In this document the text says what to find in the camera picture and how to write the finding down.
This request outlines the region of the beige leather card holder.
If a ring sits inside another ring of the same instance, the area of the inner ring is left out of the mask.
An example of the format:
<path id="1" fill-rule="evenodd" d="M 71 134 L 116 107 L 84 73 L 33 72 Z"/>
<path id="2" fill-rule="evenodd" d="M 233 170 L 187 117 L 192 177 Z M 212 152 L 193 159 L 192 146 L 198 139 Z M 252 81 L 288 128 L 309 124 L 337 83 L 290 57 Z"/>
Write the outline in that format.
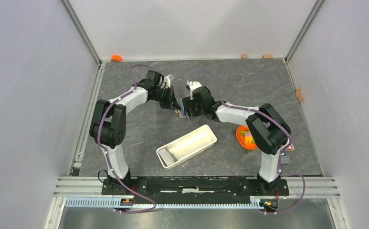
<path id="1" fill-rule="evenodd" d="M 177 99 L 178 105 L 179 105 L 179 110 L 176 110 L 175 112 L 179 115 L 180 118 L 187 118 L 186 115 L 186 111 L 185 111 L 185 107 L 183 104 L 182 99 Z"/>

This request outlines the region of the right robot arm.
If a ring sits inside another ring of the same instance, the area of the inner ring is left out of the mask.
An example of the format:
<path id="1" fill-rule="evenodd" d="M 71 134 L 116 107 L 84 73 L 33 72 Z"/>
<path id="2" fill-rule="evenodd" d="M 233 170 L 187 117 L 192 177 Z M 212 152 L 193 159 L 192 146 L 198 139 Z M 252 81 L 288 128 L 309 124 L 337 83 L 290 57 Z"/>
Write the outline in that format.
<path id="1" fill-rule="evenodd" d="M 290 127 L 271 104 L 246 107 L 217 101 L 206 86 L 193 90 L 190 96 L 179 99 L 178 104 L 187 118 L 203 115 L 215 122 L 248 127 L 262 152 L 258 190 L 264 195 L 276 190 L 281 176 L 280 157 L 292 145 L 292 137 Z"/>

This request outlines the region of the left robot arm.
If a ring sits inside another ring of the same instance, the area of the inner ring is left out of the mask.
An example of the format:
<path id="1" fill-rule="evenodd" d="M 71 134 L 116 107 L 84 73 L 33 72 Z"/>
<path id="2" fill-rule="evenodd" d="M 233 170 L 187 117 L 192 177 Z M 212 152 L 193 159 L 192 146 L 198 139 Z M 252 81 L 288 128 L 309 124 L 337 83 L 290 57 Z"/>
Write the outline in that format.
<path id="1" fill-rule="evenodd" d="M 144 79 L 116 98 L 98 100 L 90 124 L 89 135 L 102 150 L 107 164 L 105 185 L 113 185 L 119 194 L 132 188 L 122 142 L 126 136 L 127 114 L 148 101 L 157 101 L 163 109 L 179 109 L 171 85 L 173 76 L 149 70 Z"/>

